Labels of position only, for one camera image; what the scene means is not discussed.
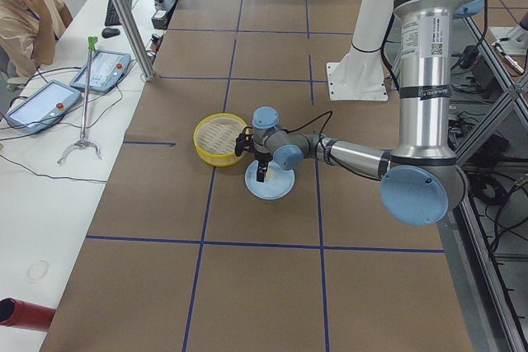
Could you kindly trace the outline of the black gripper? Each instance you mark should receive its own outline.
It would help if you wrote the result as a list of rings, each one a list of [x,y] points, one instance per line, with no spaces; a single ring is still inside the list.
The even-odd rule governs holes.
[[[266,178],[266,166],[271,161],[271,154],[256,151],[254,156],[258,162],[256,172],[257,182],[264,182]]]

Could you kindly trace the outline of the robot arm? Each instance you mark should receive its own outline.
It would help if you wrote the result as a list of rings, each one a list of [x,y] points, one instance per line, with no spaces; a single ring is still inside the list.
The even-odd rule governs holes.
[[[368,148],[324,136],[283,129],[277,111],[255,110],[249,140],[254,161],[246,187],[262,199],[279,199],[295,181],[306,158],[377,180],[384,207],[403,223],[436,223],[463,199],[464,179],[448,145],[450,30],[456,18],[480,12],[486,0],[394,0],[401,23],[398,81],[398,146]]]

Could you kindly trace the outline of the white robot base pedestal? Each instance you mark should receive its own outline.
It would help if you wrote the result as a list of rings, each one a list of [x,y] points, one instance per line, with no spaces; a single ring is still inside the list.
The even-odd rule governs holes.
[[[351,47],[338,63],[327,64],[332,101],[387,101],[381,48],[394,0],[361,0]]]

